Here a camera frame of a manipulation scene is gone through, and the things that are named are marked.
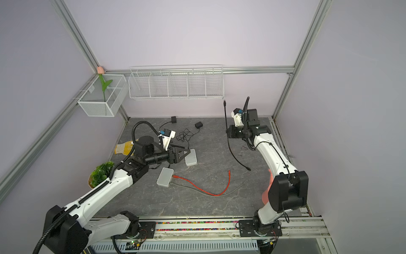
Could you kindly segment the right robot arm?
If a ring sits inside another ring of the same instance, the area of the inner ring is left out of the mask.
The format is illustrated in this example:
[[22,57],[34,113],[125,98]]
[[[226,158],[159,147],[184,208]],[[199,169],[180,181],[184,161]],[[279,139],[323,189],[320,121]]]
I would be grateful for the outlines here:
[[243,108],[232,111],[233,124],[226,126],[228,139],[243,140],[248,149],[258,151],[270,170],[270,183],[264,206],[253,217],[253,231],[259,236],[277,236],[279,218],[305,207],[308,200],[309,176],[299,171],[283,154],[267,125],[260,123],[256,109],[249,109],[249,99]]

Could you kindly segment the white network switch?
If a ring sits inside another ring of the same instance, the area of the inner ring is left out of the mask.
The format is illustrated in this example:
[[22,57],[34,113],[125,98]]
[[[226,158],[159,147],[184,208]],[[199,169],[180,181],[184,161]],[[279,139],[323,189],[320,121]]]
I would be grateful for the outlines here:
[[197,155],[195,149],[191,149],[190,153],[185,156],[185,163],[187,167],[197,165]]
[[161,173],[158,176],[156,184],[160,187],[169,187],[172,177],[174,174],[174,170],[172,168],[164,167],[161,170]]

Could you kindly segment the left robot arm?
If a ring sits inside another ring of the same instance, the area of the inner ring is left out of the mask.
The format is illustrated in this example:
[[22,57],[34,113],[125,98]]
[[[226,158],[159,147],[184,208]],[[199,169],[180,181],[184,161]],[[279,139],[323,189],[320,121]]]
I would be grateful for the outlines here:
[[132,128],[133,147],[109,176],[84,196],[64,207],[52,207],[45,216],[44,229],[33,253],[46,246],[55,254],[80,254],[100,240],[130,233],[136,236],[139,219],[124,211],[95,224],[90,220],[109,201],[139,181],[150,165],[168,162],[177,164],[190,154],[190,149],[171,144],[174,131],[157,131],[148,121],[139,121]]

